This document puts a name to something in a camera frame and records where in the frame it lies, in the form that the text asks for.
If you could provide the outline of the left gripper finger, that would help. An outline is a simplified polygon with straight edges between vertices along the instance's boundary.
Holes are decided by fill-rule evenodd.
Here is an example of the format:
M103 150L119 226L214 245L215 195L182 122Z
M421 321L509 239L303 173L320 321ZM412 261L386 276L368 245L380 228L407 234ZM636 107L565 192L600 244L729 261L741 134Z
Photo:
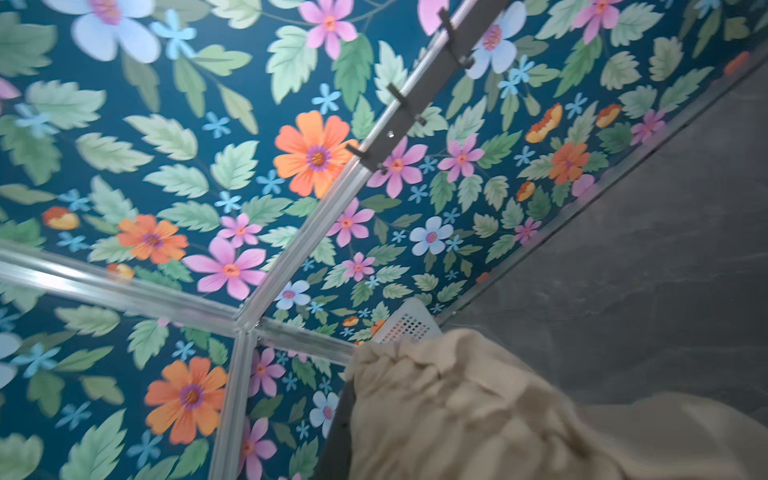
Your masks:
M356 402L354 382L348 381L331 423L325 448L318 459L314 480L348 480L352 461L352 413Z

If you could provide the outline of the beige shorts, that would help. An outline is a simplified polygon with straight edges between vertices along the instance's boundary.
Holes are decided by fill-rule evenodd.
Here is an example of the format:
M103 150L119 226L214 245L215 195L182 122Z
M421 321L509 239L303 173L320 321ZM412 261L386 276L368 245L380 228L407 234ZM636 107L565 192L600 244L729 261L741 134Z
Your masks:
M767 430L661 393L580 404L508 350L457 329L366 343L345 372L354 479L763 479Z

